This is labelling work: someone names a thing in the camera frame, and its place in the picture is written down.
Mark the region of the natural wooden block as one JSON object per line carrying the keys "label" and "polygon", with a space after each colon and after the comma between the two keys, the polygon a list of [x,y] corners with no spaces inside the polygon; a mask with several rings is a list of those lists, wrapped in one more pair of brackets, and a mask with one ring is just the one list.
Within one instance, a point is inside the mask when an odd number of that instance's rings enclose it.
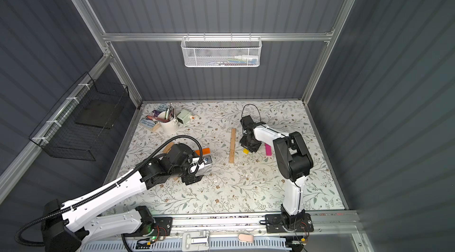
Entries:
{"label": "natural wooden block", "polygon": [[172,146],[174,145],[174,142],[169,142],[162,150],[164,154],[168,154],[169,151],[171,150]]}
{"label": "natural wooden block", "polygon": [[234,162],[235,162],[235,151],[232,150],[232,151],[230,151],[230,153],[229,153],[229,163],[230,163],[230,164],[233,164]]}
{"label": "natural wooden block", "polygon": [[236,135],[237,135],[236,129],[232,128],[231,129],[231,140],[235,140],[236,139]]}
{"label": "natural wooden block", "polygon": [[234,152],[234,151],[235,151],[235,139],[231,139],[230,152]]}

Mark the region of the orange building block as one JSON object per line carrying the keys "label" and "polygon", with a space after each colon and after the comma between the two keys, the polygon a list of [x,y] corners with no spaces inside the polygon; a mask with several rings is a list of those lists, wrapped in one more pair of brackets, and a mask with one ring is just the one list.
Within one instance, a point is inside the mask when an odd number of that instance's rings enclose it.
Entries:
{"label": "orange building block", "polygon": [[199,156],[200,154],[202,154],[203,156],[207,155],[207,154],[210,154],[210,148],[204,148],[202,149],[202,151],[200,150],[195,150],[195,153]]}

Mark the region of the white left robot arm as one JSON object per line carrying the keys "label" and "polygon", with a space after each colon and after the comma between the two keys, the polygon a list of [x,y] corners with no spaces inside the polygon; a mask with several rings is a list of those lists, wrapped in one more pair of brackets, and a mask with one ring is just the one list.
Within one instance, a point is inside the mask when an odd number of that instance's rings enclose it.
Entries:
{"label": "white left robot arm", "polygon": [[88,242],[115,235],[147,237],[151,241],[167,236],[172,219],[156,220],[146,206],[114,215],[102,214],[132,196],[166,183],[170,178],[180,178],[185,185],[197,183],[212,163],[210,155],[200,157],[189,146],[174,144],[168,152],[151,157],[91,193],[64,203],[49,202],[45,214],[53,216],[41,224],[45,250],[77,252]]}

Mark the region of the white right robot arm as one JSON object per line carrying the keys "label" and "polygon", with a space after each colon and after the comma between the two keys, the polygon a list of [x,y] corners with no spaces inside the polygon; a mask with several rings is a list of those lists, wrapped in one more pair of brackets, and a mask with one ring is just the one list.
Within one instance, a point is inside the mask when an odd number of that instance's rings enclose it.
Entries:
{"label": "white right robot arm", "polygon": [[260,223],[272,233],[303,233],[314,231],[310,215],[303,204],[303,191],[314,161],[298,132],[285,133],[264,122],[255,122],[250,116],[241,118],[243,136],[240,145],[257,152],[261,144],[273,147],[278,171],[284,177],[284,199],[279,214],[267,214]]}

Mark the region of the white pen cup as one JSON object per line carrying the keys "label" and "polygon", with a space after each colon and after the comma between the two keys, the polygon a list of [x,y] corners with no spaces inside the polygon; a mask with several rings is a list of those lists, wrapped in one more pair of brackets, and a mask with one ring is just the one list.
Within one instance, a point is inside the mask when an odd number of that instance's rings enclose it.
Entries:
{"label": "white pen cup", "polygon": [[178,131],[178,120],[172,118],[170,120],[166,120],[166,113],[162,112],[158,115],[158,123],[160,124],[162,130],[166,134],[174,134]]}

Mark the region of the pale green small box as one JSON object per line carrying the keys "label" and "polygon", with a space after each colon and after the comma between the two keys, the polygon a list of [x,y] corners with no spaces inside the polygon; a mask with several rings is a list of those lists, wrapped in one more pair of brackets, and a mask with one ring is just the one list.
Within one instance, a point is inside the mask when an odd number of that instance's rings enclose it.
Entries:
{"label": "pale green small box", "polygon": [[195,119],[195,116],[192,112],[187,109],[181,110],[181,112],[177,115],[177,120],[182,125],[187,125],[191,123]]}

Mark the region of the blue book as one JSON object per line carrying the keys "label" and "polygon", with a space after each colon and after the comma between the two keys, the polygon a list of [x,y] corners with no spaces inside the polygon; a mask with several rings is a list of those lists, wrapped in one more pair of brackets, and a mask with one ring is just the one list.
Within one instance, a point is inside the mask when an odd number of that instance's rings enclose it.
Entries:
{"label": "blue book", "polygon": [[159,118],[161,113],[166,114],[168,107],[166,104],[160,104],[155,110],[152,111],[150,115],[146,115],[139,121],[139,125],[144,128],[155,131],[160,122],[165,122],[165,118]]}

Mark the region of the pink eraser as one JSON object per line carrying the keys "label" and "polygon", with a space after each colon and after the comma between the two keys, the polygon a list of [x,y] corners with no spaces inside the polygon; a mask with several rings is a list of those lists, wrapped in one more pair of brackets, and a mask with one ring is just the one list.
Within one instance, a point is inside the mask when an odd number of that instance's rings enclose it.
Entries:
{"label": "pink eraser", "polygon": [[238,234],[238,241],[242,243],[253,243],[254,242],[254,236],[252,234]]}

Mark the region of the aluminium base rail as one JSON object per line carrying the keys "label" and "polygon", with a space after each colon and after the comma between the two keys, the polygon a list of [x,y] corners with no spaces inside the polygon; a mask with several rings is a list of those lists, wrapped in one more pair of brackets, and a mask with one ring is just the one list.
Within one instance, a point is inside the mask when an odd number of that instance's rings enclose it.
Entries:
{"label": "aluminium base rail", "polygon": [[[267,214],[277,212],[162,215],[156,219],[160,231],[156,236],[126,237],[120,235],[90,241],[83,252],[215,252],[217,250],[301,248],[323,235],[340,236],[355,241],[363,230],[356,211],[309,211],[314,231],[303,233],[272,233],[260,222]],[[238,241],[238,234],[252,234],[253,243]]]}

